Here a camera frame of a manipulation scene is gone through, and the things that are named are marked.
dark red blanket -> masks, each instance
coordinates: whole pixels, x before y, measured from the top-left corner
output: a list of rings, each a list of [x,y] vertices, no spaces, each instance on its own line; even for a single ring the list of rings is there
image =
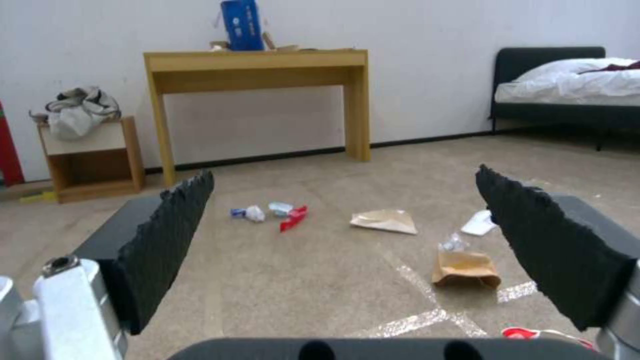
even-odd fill
[[[579,75],[586,74],[588,72],[622,71],[622,70],[640,70],[640,61],[636,61],[635,63],[633,63],[633,64],[631,64],[629,66],[621,66],[621,65],[611,64],[611,65],[607,66],[604,69],[583,71]]]

black bed frame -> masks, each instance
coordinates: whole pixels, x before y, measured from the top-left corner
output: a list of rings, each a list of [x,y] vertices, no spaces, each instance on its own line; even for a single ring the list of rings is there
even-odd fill
[[[600,130],[596,149],[602,148],[606,134],[615,128],[640,128],[638,106],[597,106],[560,104],[508,104],[495,102],[499,84],[508,83],[528,70],[556,60],[604,58],[604,47],[507,47],[498,52],[493,73],[491,99],[492,131],[498,118],[539,124],[572,123]]]

white tape line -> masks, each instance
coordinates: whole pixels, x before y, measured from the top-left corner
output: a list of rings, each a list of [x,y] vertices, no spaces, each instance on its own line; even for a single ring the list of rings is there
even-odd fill
[[[448,318],[443,309],[426,311],[418,315],[385,323],[372,329],[356,331],[348,335],[349,338],[392,338],[410,331],[421,329],[442,322]]]
[[[449,320],[455,323],[469,338],[486,338],[486,331],[482,330],[478,324],[468,318],[463,313],[455,313],[449,315]]]
[[[422,296],[427,298],[427,300],[429,300],[430,302],[438,305],[431,285],[429,285],[429,283],[426,282],[417,272],[403,263],[402,260],[398,259],[391,252],[383,249],[381,246],[377,246],[376,250],[378,251],[378,253],[380,253],[380,255],[382,255],[382,258],[387,263],[393,266],[395,270],[399,272],[402,277],[404,277],[405,280],[407,280],[411,283],[411,285],[417,288]]]
[[[533,281],[525,282],[524,284],[512,286],[510,288],[502,289],[497,292],[498,304],[508,302],[511,300],[519,299],[521,297],[529,296],[538,292],[536,283]]]

pillow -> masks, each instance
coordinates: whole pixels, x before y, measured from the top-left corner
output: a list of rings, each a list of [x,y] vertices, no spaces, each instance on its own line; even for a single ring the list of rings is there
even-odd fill
[[[611,64],[629,66],[637,60],[621,59],[621,58],[600,58],[600,59],[566,59],[557,60],[539,67],[535,67],[519,78],[515,79],[515,82],[524,82],[534,79],[542,78],[555,78],[558,74],[578,74],[580,72],[589,70],[604,69]]]

white wall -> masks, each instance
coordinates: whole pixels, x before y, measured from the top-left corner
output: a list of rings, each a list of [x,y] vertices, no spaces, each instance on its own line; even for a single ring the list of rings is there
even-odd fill
[[[370,50],[374,142],[488,129],[501,47],[604,45],[640,58],[638,0],[262,0],[260,9],[279,44]],[[225,37],[217,12],[218,0],[0,0],[0,101],[27,180],[49,177],[27,111],[83,84],[136,116],[145,166],[159,166],[142,52],[205,49]],[[338,88],[171,95],[175,160],[342,145],[341,98]]]

